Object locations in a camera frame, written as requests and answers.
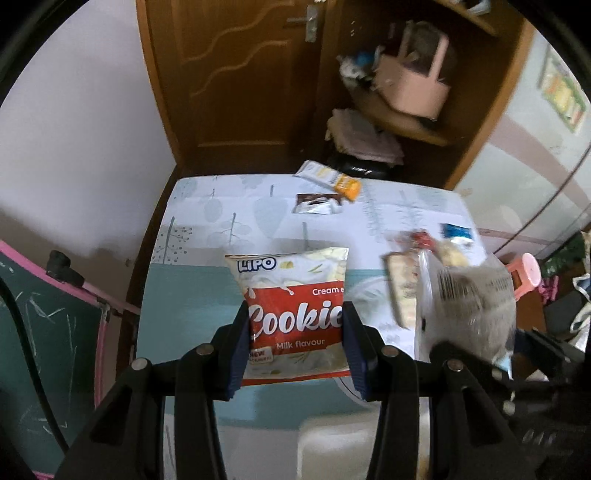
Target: red package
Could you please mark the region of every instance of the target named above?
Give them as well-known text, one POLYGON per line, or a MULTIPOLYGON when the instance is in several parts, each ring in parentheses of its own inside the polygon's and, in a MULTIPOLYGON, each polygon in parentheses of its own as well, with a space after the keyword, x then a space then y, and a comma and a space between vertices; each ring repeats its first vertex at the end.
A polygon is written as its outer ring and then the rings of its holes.
POLYGON ((342 304, 348 249, 227 255, 249 305, 251 354, 244 384, 348 373, 342 304))

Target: pink basket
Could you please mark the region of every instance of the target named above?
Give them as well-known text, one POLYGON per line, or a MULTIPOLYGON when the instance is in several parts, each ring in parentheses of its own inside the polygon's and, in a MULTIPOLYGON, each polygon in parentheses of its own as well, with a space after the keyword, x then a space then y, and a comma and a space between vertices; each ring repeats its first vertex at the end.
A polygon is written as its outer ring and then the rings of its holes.
POLYGON ((445 59, 449 39, 439 32, 439 43, 425 77, 406 68, 402 63, 407 56, 412 27, 404 30, 398 57, 382 55, 374 78, 374 85, 386 103, 400 112, 436 119, 447 99, 449 86, 439 82, 441 65, 445 59))

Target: blue gripper pad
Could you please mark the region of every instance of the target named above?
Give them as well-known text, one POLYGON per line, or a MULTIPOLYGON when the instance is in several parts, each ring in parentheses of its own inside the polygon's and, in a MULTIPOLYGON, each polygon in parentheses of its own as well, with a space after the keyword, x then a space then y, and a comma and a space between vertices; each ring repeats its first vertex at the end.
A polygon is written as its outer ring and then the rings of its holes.
POLYGON ((343 303, 343 348, 355 389, 364 400, 374 393, 378 356, 353 303, 343 303))
POLYGON ((221 329, 225 330, 223 332, 225 338, 218 354, 217 371, 219 379, 217 385, 223 392, 223 398, 220 400, 230 400, 242 384, 242 377, 250 353, 248 326, 248 305, 243 301, 234 322, 231 325, 221 327, 221 329))

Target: screw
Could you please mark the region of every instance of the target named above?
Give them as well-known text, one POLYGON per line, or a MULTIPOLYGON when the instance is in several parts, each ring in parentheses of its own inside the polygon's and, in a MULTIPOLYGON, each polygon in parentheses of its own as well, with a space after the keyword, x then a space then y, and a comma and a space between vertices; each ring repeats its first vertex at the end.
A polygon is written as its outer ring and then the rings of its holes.
POLYGON ((461 372, 464 369, 464 364, 460 360, 452 358, 447 361, 447 367, 454 372, 461 372))
POLYGON ((515 414, 515 404, 512 401, 505 400, 503 402, 503 411, 510 417, 515 414))
POLYGON ((531 439, 534 437, 535 432, 532 429, 529 429, 527 432, 525 432, 525 435, 523 435, 523 438, 521 439, 521 443, 529 443, 531 442, 531 439))
POLYGON ((202 343, 201 345, 199 345, 195 351, 197 352, 198 355, 201 356, 205 356, 205 355, 211 355, 213 353, 213 345, 211 343, 202 343))
POLYGON ((497 381, 503 380, 503 372, 501 372, 498 368, 493 368, 492 378, 494 378, 497 381))
POLYGON ((143 370, 148 366, 148 361, 145 358, 136 358, 133 362, 131 362, 131 368, 136 371, 143 370))
POLYGON ((382 355, 383 356, 393 358, 395 356, 398 356, 399 353, 400 352, 398 351, 398 349, 394 345, 384 345, 382 347, 382 355))
POLYGON ((555 440, 556 440, 556 432, 550 433, 550 436, 546 440, 546 446, 547 447, 551 446, 555 440))

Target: blue package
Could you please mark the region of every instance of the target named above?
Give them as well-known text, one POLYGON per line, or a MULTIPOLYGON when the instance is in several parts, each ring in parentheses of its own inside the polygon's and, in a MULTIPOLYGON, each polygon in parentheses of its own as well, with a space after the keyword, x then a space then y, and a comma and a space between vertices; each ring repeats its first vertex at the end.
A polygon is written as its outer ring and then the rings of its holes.
POLYGON ((449 238, 456 245, 472 245, 474 243, 472 231, 467 227, 442 223, 441 232, 443 238, 449 238))

